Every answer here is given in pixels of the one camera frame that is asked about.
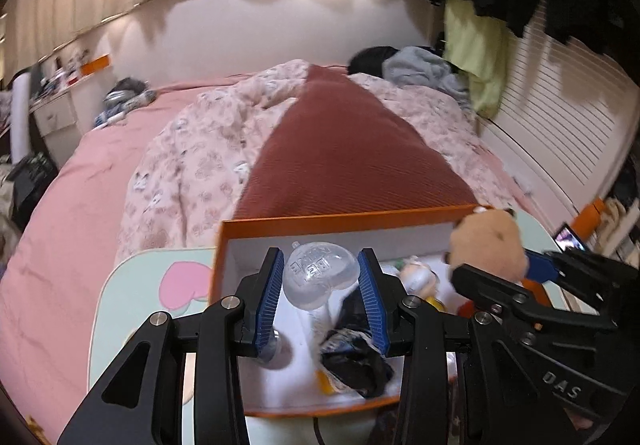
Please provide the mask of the clear plastic bottle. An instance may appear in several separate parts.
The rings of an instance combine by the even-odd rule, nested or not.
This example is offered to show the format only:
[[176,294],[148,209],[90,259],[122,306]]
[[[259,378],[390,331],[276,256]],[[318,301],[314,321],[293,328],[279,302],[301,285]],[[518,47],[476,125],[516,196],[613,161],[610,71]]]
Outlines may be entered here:
[[316,368],[320,367],[320,343],[333,328],[329,301],[336,291],[352,288],[358,276],[356,257],[348,249],[327,241],[293,243],[282,276],[284,313],[276,321],[292,315],[297,327],[291,332],[293,325],[288,323],[276,330],[288,343],[305,343]]

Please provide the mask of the tan plush ball toy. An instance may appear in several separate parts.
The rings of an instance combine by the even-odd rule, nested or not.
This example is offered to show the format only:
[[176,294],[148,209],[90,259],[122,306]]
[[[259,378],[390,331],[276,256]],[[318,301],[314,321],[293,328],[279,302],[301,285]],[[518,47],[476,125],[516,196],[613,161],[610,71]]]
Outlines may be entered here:
[[452,230],[444,261],[450,272],[469,264],[510,283],[521,283],[529,261],[515,212],[477,207]]

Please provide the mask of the black fabric bundle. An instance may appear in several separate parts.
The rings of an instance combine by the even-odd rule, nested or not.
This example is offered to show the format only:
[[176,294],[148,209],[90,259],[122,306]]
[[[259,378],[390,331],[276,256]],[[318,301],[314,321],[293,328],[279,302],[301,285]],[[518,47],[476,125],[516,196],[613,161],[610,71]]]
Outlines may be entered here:
[[343,299],[340,314],[319,347],[320,364],[338,384],[364,399],[381,396],[394,371],[372,339],[360,288]]

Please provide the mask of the bald figurine doll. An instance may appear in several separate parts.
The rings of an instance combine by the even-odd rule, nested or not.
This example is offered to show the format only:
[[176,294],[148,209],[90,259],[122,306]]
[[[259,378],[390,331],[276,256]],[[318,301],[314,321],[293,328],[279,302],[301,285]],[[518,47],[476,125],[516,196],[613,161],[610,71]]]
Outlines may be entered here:
[[446,306],[437,298],[439,277],[431,266],[413,255],[401,265],[399,279],[408,295],[414,295],[434,306],[439,312],[445,312]]

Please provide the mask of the orange bottle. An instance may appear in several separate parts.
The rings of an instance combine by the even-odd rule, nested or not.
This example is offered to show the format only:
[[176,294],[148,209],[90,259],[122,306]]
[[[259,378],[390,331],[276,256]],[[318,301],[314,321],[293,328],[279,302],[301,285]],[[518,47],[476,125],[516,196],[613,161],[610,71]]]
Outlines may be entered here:
[[590,204],[585,205],[578,216],[570,223],[570,228],[582,241],[587,241],[596,231],[601,222],[602,213],[606,205],[602,198],[596,197]]

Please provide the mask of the maroon pillow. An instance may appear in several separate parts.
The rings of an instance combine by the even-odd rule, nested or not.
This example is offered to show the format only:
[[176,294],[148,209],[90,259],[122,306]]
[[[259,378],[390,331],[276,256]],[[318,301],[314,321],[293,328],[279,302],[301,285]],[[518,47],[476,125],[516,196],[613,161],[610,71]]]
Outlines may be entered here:
[[238,219],[473,205],[474,193],[418,131],[347,77],[309,69],[262,146]]

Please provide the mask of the pink floral quilt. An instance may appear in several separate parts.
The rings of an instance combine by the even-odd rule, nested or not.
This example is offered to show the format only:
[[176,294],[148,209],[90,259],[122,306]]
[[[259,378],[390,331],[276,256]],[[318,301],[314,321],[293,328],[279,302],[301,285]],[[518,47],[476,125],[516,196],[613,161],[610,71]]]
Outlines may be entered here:
[[[115,260],[143,250],[211,245],[221,222],[231,219],[273,129],[302,94],[310,68],[293,60],[226,86],[191,91],[193,102],[149,142],[132,173]],[[420,135],[439,161],[451,166],[449,181],[463,186],[456,204],[523,203],[453,98],[365,74],[350,79],[390,109],[404,138]]]

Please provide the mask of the grey clothing pile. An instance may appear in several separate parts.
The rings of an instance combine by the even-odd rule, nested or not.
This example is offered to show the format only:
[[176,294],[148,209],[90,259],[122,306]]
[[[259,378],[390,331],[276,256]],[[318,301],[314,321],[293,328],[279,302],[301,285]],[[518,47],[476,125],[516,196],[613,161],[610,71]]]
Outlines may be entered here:
[[397,87],[428,87],[472,109],[468,77],[428,49],[406,46],[383,62],[382,75]]

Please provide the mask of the pink bed sheet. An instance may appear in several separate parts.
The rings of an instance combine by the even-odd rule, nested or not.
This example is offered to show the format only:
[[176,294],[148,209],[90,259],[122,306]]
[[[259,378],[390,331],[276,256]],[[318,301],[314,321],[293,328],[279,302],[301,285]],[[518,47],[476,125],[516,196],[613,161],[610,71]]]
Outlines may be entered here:
[[1,278],[1,382],[50,443],[87,392],[93,317],[134,169],[184,107],[231,83],[164,87],[151,105],[86,133],[32,213]]

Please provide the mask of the light green hanging garment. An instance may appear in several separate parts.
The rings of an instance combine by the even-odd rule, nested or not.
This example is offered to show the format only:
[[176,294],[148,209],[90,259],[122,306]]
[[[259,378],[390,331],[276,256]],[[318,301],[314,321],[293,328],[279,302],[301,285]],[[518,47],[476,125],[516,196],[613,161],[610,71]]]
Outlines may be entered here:
[[510,30],[503,20],[477,16],[470,0],[446,0],[445,60],[465,72],[477,115],[494,118],[508,82]]

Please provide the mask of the grey clothes on bed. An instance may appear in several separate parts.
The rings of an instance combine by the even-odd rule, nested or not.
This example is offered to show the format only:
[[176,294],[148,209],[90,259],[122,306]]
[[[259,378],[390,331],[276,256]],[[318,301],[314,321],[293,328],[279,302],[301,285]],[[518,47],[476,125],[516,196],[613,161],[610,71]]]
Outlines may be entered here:
[[103,109],[94,118],[93,129],[104,129],[116,124],[134,110],[152,104],[156,97],[156,91],[141,80],[130,77],[119,80],[104,96]]

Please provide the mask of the white bedside drawer cabinet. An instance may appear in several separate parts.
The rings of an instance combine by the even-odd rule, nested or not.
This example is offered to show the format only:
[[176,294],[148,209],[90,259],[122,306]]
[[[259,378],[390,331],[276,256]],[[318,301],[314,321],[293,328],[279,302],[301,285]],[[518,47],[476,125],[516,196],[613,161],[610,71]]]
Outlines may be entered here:
[[81,138],[91,129],[95,113],[85,92],[68,91],[32,107],[39,133],[61,169],[75,153]]

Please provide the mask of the orange box on shelf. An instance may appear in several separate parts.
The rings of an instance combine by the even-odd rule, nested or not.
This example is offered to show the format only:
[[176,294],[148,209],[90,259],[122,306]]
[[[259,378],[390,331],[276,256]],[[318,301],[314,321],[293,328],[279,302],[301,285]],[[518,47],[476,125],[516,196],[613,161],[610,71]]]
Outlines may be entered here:
[[111,58],[108,54],[102,55],[98,58],[95,58],[92,61],[88,61],[82,63],[80,65],[81,75],[90,76],[95,72],[100,72],[101,70],[107,68],[111,65]]

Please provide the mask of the white rolled tube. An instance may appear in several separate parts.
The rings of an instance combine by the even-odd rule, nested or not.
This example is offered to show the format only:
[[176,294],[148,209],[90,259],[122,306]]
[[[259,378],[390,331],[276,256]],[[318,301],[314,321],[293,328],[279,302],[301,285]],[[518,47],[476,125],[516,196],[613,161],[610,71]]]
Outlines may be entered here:
[[30,153],[29,98],[30,72],[21,72],[12,84],[10,139],[14,165]]

